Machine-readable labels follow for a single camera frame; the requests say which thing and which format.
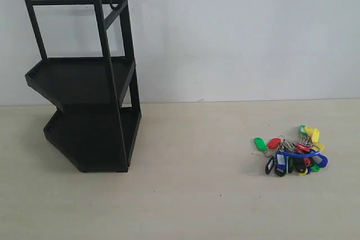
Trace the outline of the black metal two-tier rack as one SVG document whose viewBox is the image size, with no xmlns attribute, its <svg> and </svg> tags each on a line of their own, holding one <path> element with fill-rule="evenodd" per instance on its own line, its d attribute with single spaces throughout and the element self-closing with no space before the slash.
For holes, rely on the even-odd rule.
<svg viewBox="0 0 360 240">
<path fill-rule="evenodd" d="M 25 74 L 56 112 L 43 132 L 83 173 L 128 171 L 141 121 L 129 0 L 24 0 L 41 60 Z M 49 57 L 36 6 L 91 5 L 102 54 Z"/>
</svg>

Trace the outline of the colourful key tag bunch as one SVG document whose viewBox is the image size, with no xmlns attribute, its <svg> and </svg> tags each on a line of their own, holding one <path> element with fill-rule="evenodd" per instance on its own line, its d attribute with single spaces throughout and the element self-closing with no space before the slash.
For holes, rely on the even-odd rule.
<svg viewBox="0 0 360 240">
<path fill-rule="evenodd" d="M 253 142 L 257 150 L 268 158 L 264 169 L 267 175 L 271 172 L 278 177 L 293 172 L 308 175 L 321 171 L 329 163 L 328 158 L 322 153 L 325 146 L 320 143 L 320 136 L 319 129 L 301 125 L 298 140 L 291 141 L 281 135 L 268 142 L 255 137 Z"/>
</svg>

